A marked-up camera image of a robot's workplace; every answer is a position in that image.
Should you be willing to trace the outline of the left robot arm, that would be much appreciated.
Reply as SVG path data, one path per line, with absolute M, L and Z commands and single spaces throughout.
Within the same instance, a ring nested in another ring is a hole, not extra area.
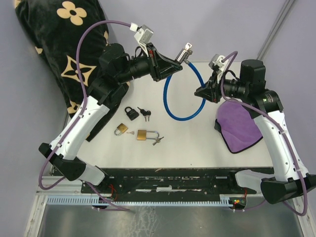
M 70 123 L 51 143 L 42 143 L 39 152 L 69 181 L 82 180 L 100 193 L 109 188 L 109 180 L 98 167 L 85 163 L 77 153 L 95 125 L 113 109 L 126 94 L 124 83 L 150 75 L 160 81 L 183 69 L 184 58 L 170 59 L 160 54 L 152 43 L 141 47 L 145 54 L 129 57 L 122 45 L 105 47 L 99 58 L 101 71 L 88 87 L 87 99 Z

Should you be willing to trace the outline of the long padlock keys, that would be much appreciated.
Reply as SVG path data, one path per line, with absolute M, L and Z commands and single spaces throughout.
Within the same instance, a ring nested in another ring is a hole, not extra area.
M 160 143 L 163 138 L 164 137 L 156 138 L 155 141 L 153 142 L 153 146 L 156 145 L 157 143 Z

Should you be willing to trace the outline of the long-shackle brass padlock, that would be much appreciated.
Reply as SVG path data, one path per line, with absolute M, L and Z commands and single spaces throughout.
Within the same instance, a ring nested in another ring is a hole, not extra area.
M 137 131 L 136 139 L 138 141 L 145 140 L 157 140 L 159 138 L 159 133 L 157 131 L 149 131 L 144 129 L 139 129 Z

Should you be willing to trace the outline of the silver cable lock keys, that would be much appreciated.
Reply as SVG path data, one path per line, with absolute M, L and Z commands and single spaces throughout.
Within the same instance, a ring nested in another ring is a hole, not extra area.
M 192 45 L 191 45 L 189 42 L 186 43 L 186 45 L 185 45 L 185 50 L 186 50 L 187 52 L 189 52 L 189 51 L 192 50 Z

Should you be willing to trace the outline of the small brass padlock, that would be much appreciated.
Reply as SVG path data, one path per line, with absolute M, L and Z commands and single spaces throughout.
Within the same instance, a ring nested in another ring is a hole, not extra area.
M 127 130 L 128 130 L 128 127 L 127 127 L 125 124 L 121 123 L 121 124 L 115 129 L 114 135 L 120 136 L 120 135 L 124 134 Z

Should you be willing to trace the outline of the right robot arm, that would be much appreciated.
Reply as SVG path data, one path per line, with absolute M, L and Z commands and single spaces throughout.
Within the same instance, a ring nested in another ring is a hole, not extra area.
M 316 176 L 309 173 L 296 152 L 278 94 L 266 88 L 264 63 L 257 59 L 244 60 L 239 77 L 226 79 L 230 64 L 227 57 L 216 55 L 209 63 L 212 75 L 205 86 L 195 91 L 195 96 L 213 103 L 224 98 L 246 108 L 266 143 L 274 174 L 249 169 L 238 171 L 226 181 L 227 189 L 238 193 L 250 188 L 261 193 L 270 204 L 298 197 L 307 204 L 308 192 L 316 187 Z

